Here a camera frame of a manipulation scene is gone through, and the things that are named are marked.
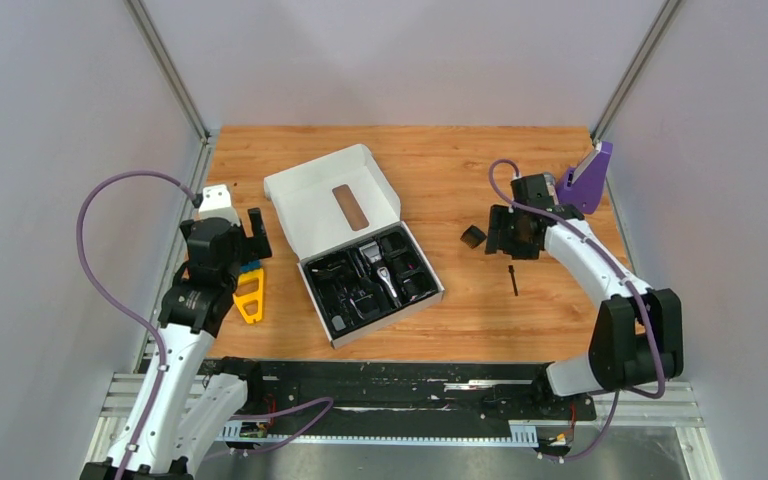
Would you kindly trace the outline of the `small clear oil bottle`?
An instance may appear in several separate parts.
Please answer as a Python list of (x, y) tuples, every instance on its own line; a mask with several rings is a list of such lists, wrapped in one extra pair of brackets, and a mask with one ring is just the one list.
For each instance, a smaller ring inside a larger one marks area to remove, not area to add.
[(336, 331), (341, 331), (346, 328), (346, 324), (340, 315), (334, 316), (331, 321)]

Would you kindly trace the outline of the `black clipper guard comb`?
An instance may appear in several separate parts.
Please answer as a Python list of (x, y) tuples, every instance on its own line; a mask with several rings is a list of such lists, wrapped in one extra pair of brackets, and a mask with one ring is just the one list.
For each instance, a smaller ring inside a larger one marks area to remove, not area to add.
[(481, 246), (487, 238), (487, 235), (476, 225), (470, 225), (460, 236), (460, 241), (470, 249), (476, 249)]

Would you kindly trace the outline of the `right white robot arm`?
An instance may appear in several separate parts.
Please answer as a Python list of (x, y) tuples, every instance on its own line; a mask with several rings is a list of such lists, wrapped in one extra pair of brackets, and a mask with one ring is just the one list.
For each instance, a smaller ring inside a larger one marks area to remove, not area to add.
[(491, 184), (501, 204), (490, 209), (488, 254), (514, 260), (557, 260), (597, 309), (587, 351), (545, 368), (531, 403), (556, 417), (571, 396), (625, 390), (660, 398), (684, 368), (682, 305), (671, 289), (655, 289), (598, 239), (583, 213), (555, 197), (550, 178), (515, 173), (510, 193)]

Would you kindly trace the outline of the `black cleaning brush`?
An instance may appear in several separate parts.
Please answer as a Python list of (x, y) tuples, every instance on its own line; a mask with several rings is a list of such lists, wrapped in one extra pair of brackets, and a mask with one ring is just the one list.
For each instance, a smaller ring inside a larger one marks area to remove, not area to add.
[(508, 271), (508, 274), (509, 274), (509, 277), (510, 277), (511, 288), (512, 288), (513, 295), (514, 296), (519, 296), (519, 289), (518, 289), (518, 285), (517, 285), (516, 272), (515, 272), (514, 265), (509, 264), (507, 266), (507, 271)]

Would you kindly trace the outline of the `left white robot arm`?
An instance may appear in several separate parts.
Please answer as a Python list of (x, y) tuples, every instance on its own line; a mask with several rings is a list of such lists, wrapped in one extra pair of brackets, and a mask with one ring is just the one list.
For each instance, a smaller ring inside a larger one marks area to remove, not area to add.
[(266, 400), (259, 362), (220, 360), (204, 392), (186, 405), (196, 376), (233, 306), (241, 267), (272, 255), (259, 209), (244, 229), (227, 214), (181, 223), (188, 258), (163, 297), (157, 352), (120, 436), (84, 479), (192, 479), (225, 423)]

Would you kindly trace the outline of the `black silver hair clipper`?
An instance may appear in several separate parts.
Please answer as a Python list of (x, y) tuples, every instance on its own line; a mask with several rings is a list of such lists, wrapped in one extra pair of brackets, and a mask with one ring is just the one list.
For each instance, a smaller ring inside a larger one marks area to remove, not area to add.
[(380, 246), (375, 241), (372, 241), (370, 243), (362, 245), (359, 248), (359, 251), (361, 255), (370, 264), (370, 268), (375, 274), (375, 276), (377, 277), (377, 279), (382, 283), (383, 288), (388, 294), (393, 305), (395, 307), (400, 307), (401, 300), (395, 288), (392, 274), (390, 273), (384, 261)]

